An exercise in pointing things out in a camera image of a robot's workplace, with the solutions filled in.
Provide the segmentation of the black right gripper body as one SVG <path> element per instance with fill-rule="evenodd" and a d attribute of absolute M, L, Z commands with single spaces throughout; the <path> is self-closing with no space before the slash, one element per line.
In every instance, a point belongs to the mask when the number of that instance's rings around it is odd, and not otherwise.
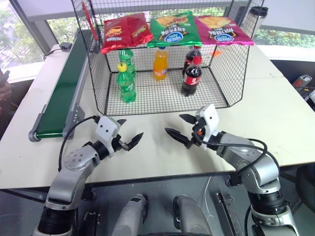
<path fill-rule="evenodd" d="M 204 132 L 205 132 L 205 125 L 206 125 L 206 122 L 204 118 L 197 119 L 196 124 L 193 124 L 192 134 L 191 134 L 192 145 L 196 145 L 198 147 L 202 145 Z"/>

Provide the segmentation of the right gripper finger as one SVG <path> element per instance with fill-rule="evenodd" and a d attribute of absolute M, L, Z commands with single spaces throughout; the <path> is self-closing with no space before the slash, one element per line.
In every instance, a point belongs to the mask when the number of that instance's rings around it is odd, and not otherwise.
<path fill-rule="evenodd" d="M 179 117 L 190 124 L 196 124 L 197 122 L 196 117 L 190 114 L 180 114 Z"/>
<path fill-rule="evenodd" d="M 186 148 L 190 148 L 192 146 L 191 140 L 182 135 L 179 131 L 172 128 L 165 128 L 165 131 L 171 138 L 183 144 Z"/>

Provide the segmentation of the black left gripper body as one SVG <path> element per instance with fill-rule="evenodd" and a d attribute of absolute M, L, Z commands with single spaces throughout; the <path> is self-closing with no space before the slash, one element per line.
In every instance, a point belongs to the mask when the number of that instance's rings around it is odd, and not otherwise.
<path fill-rule="evenodd" d="M 121 141 L 121 136 L 119 134 L 115 138 L 113 138 L 112 148 L 114 151 L 119 151 L 121 149 L 129 151 L 129 146 Z"/>

